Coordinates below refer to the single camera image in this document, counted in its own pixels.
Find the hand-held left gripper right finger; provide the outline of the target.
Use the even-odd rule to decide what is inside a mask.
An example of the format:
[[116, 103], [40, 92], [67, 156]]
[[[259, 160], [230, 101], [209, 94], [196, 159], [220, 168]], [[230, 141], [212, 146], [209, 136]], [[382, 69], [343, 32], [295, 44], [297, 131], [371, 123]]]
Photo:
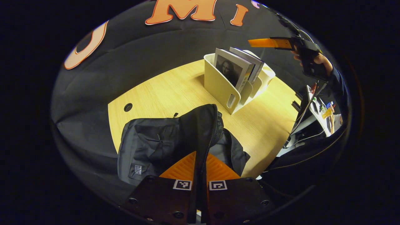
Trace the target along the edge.
[[241, 178], [216, 156], [207, 156], [205, 169], [206, 224], [254, 224], [275, 209], [275, 203], [256, 179]]

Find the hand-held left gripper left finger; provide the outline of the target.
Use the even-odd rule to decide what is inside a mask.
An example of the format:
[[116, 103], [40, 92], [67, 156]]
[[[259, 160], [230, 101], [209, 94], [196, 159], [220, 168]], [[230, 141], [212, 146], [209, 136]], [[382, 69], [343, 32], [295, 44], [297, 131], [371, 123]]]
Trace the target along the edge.
[[125, 210], [151, 224], [195, 224], [200, 154], [185, 156], [160, 176], [147, 175], [127, 197]]

